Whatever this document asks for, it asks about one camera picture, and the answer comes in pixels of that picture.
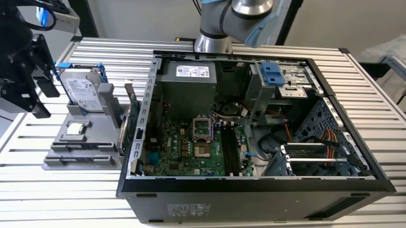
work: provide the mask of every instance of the wall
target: wall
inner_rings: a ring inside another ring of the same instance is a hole
[[[101,37],[173,41],[195,38],[201,16],[191,0],[90,0]]]
[[[349,48],[357,54],[406,33],[406,0],[305,0],[289,46]]]

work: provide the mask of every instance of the hard drive label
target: hard drive label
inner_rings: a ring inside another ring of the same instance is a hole
[[[103,111],[94,84],[87,79],[67,79],[71,95],[78,101],[78,105],[90,112]]]

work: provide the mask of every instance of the ram slot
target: ram slot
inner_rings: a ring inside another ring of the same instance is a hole
[[[230,125],[222,126],[221,133],[226,175],[238,176],[241,172],[241,167],[234,127]]]

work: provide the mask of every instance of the chip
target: chip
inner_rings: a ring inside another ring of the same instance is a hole
[[[209,143],[195,143],[195,157],[198,158],[210,158],[210,144]]]
[[[179,170],[179,164],[170,164],[170,170]]]

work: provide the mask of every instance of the green circuit board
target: green circuit board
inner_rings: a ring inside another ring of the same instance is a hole
[[[214,137],[210,143],[194,142],[193,122],[167,122],[159,152],[159,165],[154,168],[154,176],[225,176],[219,125],[214,126],[213,133]],[[242,126],[235,127],[235,135],[238,138],[245,137]],[[241,145],[238,145],[237,156],[242,166],[241,152]],[[250,160],[247,163],[247,167],[241,172],[243,176],[253,176]]]

